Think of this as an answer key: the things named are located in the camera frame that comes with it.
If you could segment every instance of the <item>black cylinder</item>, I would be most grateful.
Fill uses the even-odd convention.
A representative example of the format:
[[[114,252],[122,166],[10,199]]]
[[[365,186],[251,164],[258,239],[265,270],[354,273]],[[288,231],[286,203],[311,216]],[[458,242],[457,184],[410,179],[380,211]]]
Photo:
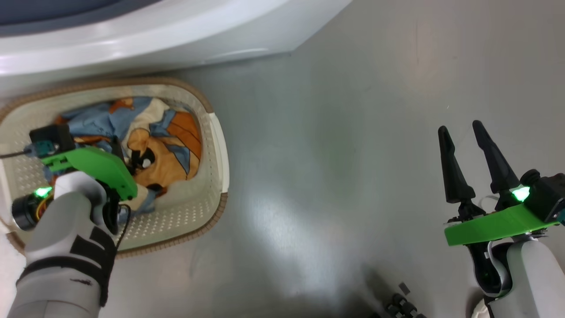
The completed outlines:
[[[33,194],[21,196],[12,202],[12,217],[20,229],[30,231],[35,228],[37,220],[34,215],[37,206],[38,202]]]
[[[540,179],[540,172],[536,169],[528,170],[522,177],[520,178],[520,183],[532,187],[534,183],[536,183]]]

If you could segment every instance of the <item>black cable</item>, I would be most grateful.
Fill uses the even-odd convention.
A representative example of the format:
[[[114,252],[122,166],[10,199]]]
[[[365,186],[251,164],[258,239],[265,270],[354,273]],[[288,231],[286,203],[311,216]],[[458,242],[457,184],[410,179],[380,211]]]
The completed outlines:
[[[30,153],[32,150],[31,149],[26,149],[26,150],[22,150],[20,152],[14,152],[14,153],[7,153],[7,154],[0,154],[0,159],[6,159],[6,158],[11,158],[11,157],[17,157],[17,156],[21,156],[23,154],[28,154]]]
[[[123,204],[122,206],[128,207],[128,219],[125,221],[124,230],[121,232],[120,239],[118,239],[118,243],[116,244],[116,251],[120,248],[121,240],[124,238],[125,232],[128,230],[129,220],[132,216],[132,208],[130,208],[127,204]]]

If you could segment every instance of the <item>white laundry basket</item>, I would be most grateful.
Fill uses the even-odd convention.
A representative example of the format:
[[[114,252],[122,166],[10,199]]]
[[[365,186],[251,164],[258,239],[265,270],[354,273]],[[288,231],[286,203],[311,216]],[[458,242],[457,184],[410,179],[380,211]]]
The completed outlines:
[[[19,99],[0,109],[0,153],[20,151],[30,143],[29,131],[53,123],[58,114],[125,97],[148,96],[188,108],[202,139],[198,173],[172,184],[155,201],[155,212],[132,219],[118,257],[140,255],[174,246],[208,232],[220,219],[228,198],[229,163],[220,122],[210,103],[195,88],[176,79],[136,78],[106,80],[65,87]],[[2,222],[10,242],[23,251],[29,233],[11,217],[13,199],[48,186],[39,159],[19,156],[0,162],[0,186],[5,209]]]

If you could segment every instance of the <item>orange fabric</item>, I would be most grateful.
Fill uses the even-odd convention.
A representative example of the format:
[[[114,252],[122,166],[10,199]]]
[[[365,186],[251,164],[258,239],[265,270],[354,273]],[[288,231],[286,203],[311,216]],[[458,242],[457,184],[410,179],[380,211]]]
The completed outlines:
[[[158,139],[165,145],[175,145],[179,147],[185,147],[184,143],[182,143],[182,141],[180,141],[180,139],[177,137],[158,137]],[[188,165],[189,165],[189,171],[188,171],[188,175],[186,176],[186,180],[192,179],[196,175],[196,172],[198,172],[200,159],[194,154],[194,152],[191,152],[190,162],[188,163]]]
[[[161,189],[161,192],[159,192],[155,197],[164,196],[165,194],[167,194],[167,192],[168,192],[168,188],[165,187],[165,188]]]
[[[122,98],[121,100],[115,101],[112,106],[110,106],[110,110],[108,112],[110,114],[113,114],[119,108],[127,108],[133,110],[133,98]]]
[[[202,156],[202,144],[194,118],[189,113],[176,113],[167,127],[167,132],[179,140],[198,157]]]
[[[73,139],[74,139],[75,143],[87,144],[87,145],[99,143],[102,140],[110,142],[110,138],[105,137],[105,136],[82,136],[82,137],[75,137]]]
[[[142,155],[147,148],[150,148],[155,155],[153,164],[145,169],[139,169],[133,176],[138,184],[147,187],[158,181],[157,183],[165,188],[175,181],[187,180],[186,172],[175,154],[167,149],[160,138],[149,136],[149,132],[145,129],[138,128],[131,132],[128,139],[128,148],[133,151],[140,151]],[[192,167],[192,164],[190,168],[194,169],[195,172],[198,170],[198,166]]]
[[[54,124],[56,125],[61,125],[61,124],[66,124],[68,123],[68,119],[63,118],[61,115],[57,116],[57,118],[55,118],[55,122]]]

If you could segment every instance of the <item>white appliance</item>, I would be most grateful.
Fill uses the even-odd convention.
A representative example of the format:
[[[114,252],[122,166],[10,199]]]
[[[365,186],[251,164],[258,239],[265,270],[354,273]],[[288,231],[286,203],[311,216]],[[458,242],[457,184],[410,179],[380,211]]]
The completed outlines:
[[[42,32],[40,24],[27,34],[0,32],[0,98],[86,77],[289,52],[351,0],[155,1],[86,25]]]

